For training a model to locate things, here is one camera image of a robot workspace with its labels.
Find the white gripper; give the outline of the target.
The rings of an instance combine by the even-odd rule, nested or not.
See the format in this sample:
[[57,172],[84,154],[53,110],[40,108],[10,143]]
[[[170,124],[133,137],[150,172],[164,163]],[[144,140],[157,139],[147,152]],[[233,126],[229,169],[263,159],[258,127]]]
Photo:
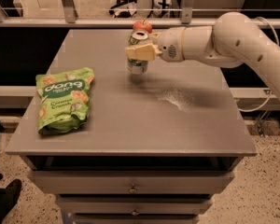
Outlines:
[[162,32],[151,33],[150,39],[158,40],[156,45],[133,45],[125,49],[129,59],[154,61],[159,55],[168,63],[183,62],[182,37],[184,27],[170,28]]

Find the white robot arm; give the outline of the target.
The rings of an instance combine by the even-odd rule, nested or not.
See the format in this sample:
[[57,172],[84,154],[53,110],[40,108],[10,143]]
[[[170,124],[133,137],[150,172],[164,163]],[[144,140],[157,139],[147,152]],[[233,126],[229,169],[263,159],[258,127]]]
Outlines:
[[229,12],[212,26],[134,30],[125,49],[130,60],[168,63],[194,60],[215,67],[247,64],[280,101],[280,46],[246,15]]

